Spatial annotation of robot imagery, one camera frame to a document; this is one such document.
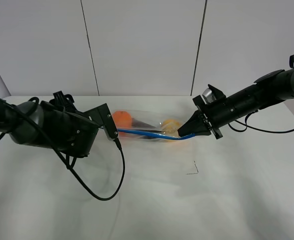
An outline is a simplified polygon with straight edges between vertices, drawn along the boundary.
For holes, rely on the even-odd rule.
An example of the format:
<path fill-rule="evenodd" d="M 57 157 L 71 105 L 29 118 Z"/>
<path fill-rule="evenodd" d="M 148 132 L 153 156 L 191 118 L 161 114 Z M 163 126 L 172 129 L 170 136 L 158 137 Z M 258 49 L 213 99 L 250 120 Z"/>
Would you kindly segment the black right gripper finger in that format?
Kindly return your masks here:
<path fill-rule="evenodd" d="M 180 137 L 185 137 L 187 135 L 195 136 L 209 136 L 211 135 L 211 130 L 204 119 L 204 115 L 201 111 L 195 111 L 190 119 L 184 123 L 178 130 L 178 135 Z"/>

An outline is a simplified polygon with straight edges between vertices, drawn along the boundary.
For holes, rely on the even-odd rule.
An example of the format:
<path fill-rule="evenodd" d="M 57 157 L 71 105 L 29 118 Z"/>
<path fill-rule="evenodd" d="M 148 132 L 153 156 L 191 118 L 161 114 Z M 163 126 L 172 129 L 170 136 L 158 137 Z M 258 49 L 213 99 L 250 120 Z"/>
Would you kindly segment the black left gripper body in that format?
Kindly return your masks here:
<path fill-rule="evenodd" d="M 90 154 L 98 128 L 89 117 L 78 111 L 70 94 L 58 91 L 50 101 L 41 101 L 42 130 L 56 148 L 71 157 L 85 158 Z"/>

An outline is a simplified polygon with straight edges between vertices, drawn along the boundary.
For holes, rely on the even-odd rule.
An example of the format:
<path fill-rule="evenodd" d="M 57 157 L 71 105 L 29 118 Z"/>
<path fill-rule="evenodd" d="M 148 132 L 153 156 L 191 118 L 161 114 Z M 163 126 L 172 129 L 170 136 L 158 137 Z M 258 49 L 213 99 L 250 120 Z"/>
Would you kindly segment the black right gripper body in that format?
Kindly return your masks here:
<path fill-rule="evenodd" d="M 235 108 L 221 90 L 210 84 L 207 88 L 213 91 L 216 100 L 206 104 L 203 96 L 198 95 L 194 97 L 193 102 L 197 107 L 196 111 L 200 111 L 204 115 L 204 120 L 210 128 L 211 134 L 218 140 L 223 137 L 220 128 L 233 121 Z"/>

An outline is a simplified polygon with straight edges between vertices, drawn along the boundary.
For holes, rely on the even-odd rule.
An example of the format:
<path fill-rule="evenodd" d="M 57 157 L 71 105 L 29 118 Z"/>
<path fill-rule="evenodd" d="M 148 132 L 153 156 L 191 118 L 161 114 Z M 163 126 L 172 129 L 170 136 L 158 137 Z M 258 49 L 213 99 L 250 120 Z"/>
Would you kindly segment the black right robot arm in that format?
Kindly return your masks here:
<path fill-rule="evenodd" d="M 191 134 L 213 134 L 216 139 L 220 139 L 223 136 L 221 127 L 290 99 L 294 99 L 294 69 L 273 71 L 230 96 L 208 85 L 202 95 L 193 98 L 197 109 L 178 129 L 178 135 L 185 137 Z"/>

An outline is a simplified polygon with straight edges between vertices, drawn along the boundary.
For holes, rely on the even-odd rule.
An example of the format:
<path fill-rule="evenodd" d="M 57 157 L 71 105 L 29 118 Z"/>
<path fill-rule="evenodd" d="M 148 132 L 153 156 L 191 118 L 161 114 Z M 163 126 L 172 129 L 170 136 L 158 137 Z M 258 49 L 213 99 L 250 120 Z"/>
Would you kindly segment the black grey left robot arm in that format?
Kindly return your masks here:
<path fill-rule="evenodd" d="M 74 106 L 70 94 L 55 92 L 50 101 L 37 97 L 14 105 L 0 99 L 0 133 L 19 144 L 56 149 L 84 158 L 90 153 L 99 127 Z"/>

